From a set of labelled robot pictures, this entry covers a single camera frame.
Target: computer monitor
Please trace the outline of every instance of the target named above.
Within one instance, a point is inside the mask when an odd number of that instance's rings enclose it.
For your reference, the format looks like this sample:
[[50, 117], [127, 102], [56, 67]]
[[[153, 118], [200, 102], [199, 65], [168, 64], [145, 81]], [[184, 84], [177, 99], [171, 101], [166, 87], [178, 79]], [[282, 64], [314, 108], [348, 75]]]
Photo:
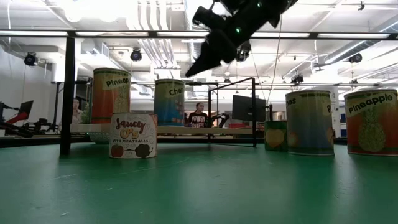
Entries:
[[32, 106], [33, 106], [33, 100], [25, 102], [25, 103], [21, 103], [21, 105], [19, 107], [18, 115], [25, 113], [25, 114], [27, 114], [26, 119], [29, 119], [29, 115], [30, 115]]
[[[253, 105], [251, 97], [233, 95], [232, 119], [252, 121]], [[256, 98], [256, 121], [266, 120], [266, 100]]]

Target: black t-shirt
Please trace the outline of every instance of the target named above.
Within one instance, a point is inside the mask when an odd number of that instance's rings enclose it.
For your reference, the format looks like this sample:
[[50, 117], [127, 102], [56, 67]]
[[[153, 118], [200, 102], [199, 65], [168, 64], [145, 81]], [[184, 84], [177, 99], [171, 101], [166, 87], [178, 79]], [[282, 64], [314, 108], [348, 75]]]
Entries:
[[192, 123], [192, 127], [194, 128], [204, 128], [207, 126], [207, 114], [205, 113], [190, 113], [189, 114], [189, 122]]

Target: can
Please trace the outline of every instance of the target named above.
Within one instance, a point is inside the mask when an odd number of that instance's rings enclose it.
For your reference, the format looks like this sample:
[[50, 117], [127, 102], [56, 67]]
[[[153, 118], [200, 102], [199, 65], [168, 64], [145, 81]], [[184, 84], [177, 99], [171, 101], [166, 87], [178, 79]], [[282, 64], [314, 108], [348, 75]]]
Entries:
[[185, 84], [181, 80], [155, 81], [154, 112], [159, 126], [184, 126]]
[[286, 121], [266, 121], [264, 123], [264, 140], [266, 150], [287, 151]]
[[109, 156], [146, 159], [156, 156], [157, 117], [144, 113], [115, 113], [109, 130]]
[[113, 113], [130, 112], [131, 74], [114, 68], [94, 69], [92, 124], [109, 124]]
[[333, 126], [329, 91], [304, 90], [286, 94], [289, 153], [333, 156]]
[[398, 156], [397, 101], [396, 90], [367, 90], [345, 95], [349, 153]]

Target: pineapple illustration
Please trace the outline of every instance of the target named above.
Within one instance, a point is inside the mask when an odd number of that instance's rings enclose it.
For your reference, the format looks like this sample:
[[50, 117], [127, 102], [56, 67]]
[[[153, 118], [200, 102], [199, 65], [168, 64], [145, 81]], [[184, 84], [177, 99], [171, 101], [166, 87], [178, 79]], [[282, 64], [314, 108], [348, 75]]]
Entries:
[[384, 148], [386, 135], [381, 124], [377, 122], [375, 108], [364, 111], [364, 123], [359, 127], [359, 146], [369, 152], [379, 152]]

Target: green can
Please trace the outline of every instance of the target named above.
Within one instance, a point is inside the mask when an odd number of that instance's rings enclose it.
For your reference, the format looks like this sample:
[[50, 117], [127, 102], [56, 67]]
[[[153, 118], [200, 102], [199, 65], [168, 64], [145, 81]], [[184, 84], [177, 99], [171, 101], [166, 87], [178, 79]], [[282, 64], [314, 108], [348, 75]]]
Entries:
[[266, 150], [287, 151], [286, 121], [266, 121], [264, 123], [264, 143]]
[[154, 112], [158, 126], [184, 126], [185, 83], [181, 80], [155, 81]]
[[329, 91], [286, 94], [286, 113], [289, 153], [334, 156]]

